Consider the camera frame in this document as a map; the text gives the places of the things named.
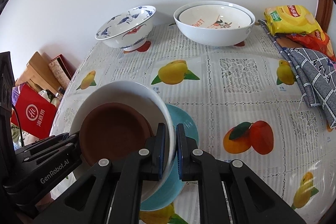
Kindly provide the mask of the brown clay small bowl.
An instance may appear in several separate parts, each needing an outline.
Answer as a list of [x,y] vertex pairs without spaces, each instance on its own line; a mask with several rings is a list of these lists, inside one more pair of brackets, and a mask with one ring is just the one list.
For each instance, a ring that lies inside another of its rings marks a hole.
[[79,131],[80,148],[88,165],[101,159],[116,161],[142,149],[153,130],[145,117],[123,103],[106,103],[93,109]]

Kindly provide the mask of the plain white bowl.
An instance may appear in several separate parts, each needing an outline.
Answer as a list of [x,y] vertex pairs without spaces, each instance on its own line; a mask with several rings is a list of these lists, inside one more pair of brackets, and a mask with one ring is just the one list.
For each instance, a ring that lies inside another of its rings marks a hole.
[[158,182],[144,182],[141,201],[154,198],[157,192],[167,185],[175,165],[176,133],[172,116],[161,97],[150,88],[132,81],[115,81],[96,89],[79,107],[70,127],[70,134],[80,130],[84,118],[94,108],[105,103],[123,103],[142,114],[151,129],[156,130],[160,122],[166,125],[165,156],[162,179]]

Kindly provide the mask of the fruit print tablecloth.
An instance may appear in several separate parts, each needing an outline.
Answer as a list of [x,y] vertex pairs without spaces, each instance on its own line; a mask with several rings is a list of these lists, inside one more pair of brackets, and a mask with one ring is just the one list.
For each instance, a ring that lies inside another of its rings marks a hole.
[[[69,131],[95,90],[79,87],[89,72],[95,71],[97,86],[118,80],[144,84],[191,116],[201,149],[224,161],[241,159],[288,204],[303,176],[312,175],[316,191],[297,213],[307,223],[320,223],[335,201],[335,131],[320,108],[305,104],[297,84],[276,83],[280,59],[259,26],[242,47],[199,45],[174,24],[153,28],[143,52],[125,53],[99,42],[78,67],[51,132]],[[260,120],[274,133],[269,154],[249,149],[236,156],[224,149],[224,135],[233,126]]]

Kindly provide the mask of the patterned brown book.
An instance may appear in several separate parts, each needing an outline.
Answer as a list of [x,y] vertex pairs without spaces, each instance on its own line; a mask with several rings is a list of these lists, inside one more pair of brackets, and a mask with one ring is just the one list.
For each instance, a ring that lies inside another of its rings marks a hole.
[[66,58],[60,54],[53,58],[49,64],[49,69],[52,74],[55,76],[57,81],[60,83],[60,86],[66,90],[70,84],[72,77],[74,76],[74,70],[69,65]]

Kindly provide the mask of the wooden side cabinet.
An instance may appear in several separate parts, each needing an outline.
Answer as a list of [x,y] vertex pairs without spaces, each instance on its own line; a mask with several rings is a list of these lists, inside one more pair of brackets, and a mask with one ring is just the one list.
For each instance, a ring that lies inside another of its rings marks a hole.
[[39,52],[35,52],[29,59],[26,69],[15,81],[15,86],[28,83],[35,91],[48,90],[53,95],[58,93],[61,87],[53,75],[45,59]]

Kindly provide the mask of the grey checked cloth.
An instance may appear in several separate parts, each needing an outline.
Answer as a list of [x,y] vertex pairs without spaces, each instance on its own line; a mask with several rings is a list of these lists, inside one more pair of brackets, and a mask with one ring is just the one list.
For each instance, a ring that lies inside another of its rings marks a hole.
[[320,107],[330,128],[335,128],[335,68],[334,62],[319,51],[307,48],[282,47],[272,35],[265,20],[259,20],[281,57],[288,61],[301,99],[308,107]]

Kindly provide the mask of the blue pattern footed bowl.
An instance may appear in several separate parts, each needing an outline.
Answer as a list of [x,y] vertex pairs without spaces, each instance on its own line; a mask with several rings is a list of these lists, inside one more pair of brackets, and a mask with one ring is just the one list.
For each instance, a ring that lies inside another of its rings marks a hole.
[[153,29],[154,6],[137,6],[113,16],[96,32],[95,39],[112,48],[133,51],[144,45]]

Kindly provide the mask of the large white outer bowl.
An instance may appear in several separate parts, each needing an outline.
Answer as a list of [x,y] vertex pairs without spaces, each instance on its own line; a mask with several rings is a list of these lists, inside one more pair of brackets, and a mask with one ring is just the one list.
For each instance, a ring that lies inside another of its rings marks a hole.
[[178,8],[175,24],[188,39],[212,47],[228,47],[248,38],[254,14],[243,6],[224,1],[200,1]]

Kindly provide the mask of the red chips bag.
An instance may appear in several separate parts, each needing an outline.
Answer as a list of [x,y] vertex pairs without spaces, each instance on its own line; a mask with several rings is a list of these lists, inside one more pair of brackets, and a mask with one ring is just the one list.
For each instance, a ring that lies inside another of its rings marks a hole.
[[286,34],[286,37],[296,43],[299,43],[305,48],[319,51],[332,61],[335,61],[335,54],[331,40],[327,33],[323,31],[315,30],[309,34]]

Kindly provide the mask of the yellow chips bag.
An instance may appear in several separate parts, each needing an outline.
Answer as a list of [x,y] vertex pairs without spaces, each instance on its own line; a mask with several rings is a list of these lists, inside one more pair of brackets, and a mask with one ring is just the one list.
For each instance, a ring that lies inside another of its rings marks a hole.
[[322,28],[313,14],[302,5],[284,5],[266,8],[266,25],[272,35],[310,34]]

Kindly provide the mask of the brown wooden door frame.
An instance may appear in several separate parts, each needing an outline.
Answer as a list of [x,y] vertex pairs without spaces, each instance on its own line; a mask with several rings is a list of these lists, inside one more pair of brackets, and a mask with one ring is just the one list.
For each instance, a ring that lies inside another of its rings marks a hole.
[[327,32],[331,21],[333,0],[318,0],[315,19],[321,28]]

